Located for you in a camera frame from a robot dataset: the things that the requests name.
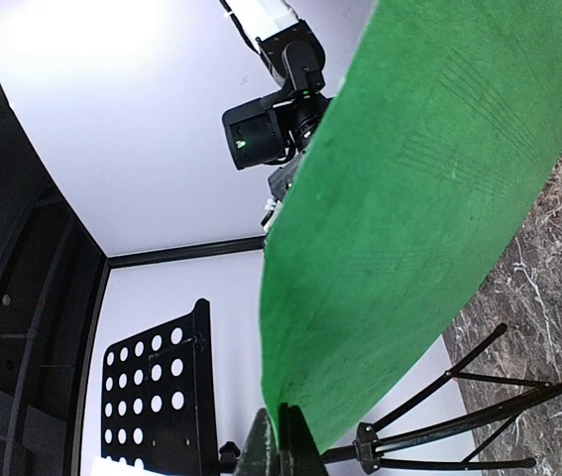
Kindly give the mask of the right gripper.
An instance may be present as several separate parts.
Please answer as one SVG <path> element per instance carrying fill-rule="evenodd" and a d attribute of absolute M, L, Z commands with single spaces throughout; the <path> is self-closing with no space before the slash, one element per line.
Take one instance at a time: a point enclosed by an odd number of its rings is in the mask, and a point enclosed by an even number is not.
<path fill-rule="evenodd" d="M 292 188 L 298 171 L 299 166 L 284 166 L 276 169 L 268 177 L 270 193 L 275 201 L 283 202 L 286 194 Z"/>

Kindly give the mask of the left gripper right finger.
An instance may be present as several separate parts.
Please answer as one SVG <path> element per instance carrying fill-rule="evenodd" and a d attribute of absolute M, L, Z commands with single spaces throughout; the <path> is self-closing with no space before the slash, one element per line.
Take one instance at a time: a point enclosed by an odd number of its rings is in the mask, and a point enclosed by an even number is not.
<path fill-rule="evenodd" d="M 282 476 L 327 476 L 328 472 L 299 406 L 283 403 L 279 411 Z"/>

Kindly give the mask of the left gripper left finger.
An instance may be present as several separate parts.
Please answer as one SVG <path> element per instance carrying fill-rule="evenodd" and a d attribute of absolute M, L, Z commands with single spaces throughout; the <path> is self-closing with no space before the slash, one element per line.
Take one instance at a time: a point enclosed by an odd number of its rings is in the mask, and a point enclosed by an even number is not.
<path fill-rule="evenodd" d="M 280 476 L 280 456 L 271 418 L 266 409 L 256 413 L 235 476 Z"/>

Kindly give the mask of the black music stand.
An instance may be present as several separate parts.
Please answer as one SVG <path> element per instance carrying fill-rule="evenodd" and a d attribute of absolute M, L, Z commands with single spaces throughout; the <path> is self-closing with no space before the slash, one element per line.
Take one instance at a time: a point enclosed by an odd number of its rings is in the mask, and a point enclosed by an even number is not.
<path fill-rule="evenodd" d="M 318 451 L 327 470 L 355 461 L 372 475 L 383 469 L 408 471 L 480 471 L 531 468 L 531 458 L 480 461 L 470 453 L 459 461 L 402 460 L 399 450 L 435 442 L 494 424 L 508 428 L 523 412 L 562 395 L 562 382 L 518 380 L 516 397 L 469 415 L 422 429 L 381 437 L 403 417 L 452 379 L 471 380 L 468 365 L 490 346 L 474 352 L 377 421 L 358 425 L 347 446 Z M 110 345 L 103 358 L 101 456 L 161 475 L 234 475 L 244 446 L 217 438 L 210 331 L 210 304 L 198 300 L 182 317 Z"/>

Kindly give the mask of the green paper sheet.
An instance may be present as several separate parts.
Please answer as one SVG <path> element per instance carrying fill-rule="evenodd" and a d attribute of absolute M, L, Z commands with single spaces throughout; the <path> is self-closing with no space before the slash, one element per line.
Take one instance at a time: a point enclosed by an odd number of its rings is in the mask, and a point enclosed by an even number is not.
<path fill-rule="evenodd" d="M 320 450 L 477 291 L 562 153 L 562 1 L 381 1 L 265 248 L 262 392 Z"/>

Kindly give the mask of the white sheet music paper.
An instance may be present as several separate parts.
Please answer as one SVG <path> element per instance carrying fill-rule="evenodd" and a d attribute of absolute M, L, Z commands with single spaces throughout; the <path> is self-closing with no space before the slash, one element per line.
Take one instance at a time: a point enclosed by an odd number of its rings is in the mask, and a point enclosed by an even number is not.
<path fill-rule="evenodd" d="M 148 475 L 143 468 L 129 465 L 109 458 L 98 457 L 93 461 L 91 476 L 141 476 Z"/>

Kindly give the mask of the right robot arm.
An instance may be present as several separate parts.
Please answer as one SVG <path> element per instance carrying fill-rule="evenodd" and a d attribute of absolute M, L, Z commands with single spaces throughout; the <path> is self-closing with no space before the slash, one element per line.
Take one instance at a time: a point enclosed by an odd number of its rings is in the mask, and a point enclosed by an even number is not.
<path fill-rule="evenodd" d="M 271 205 L 278 206 L 330 102 L 322 94 L 325 52 L 306 21 L 285 1 L 223 1 L 221 6 L 279 87 L 222 115 L 236 169 L 276 169 L 268 185 Z"/>

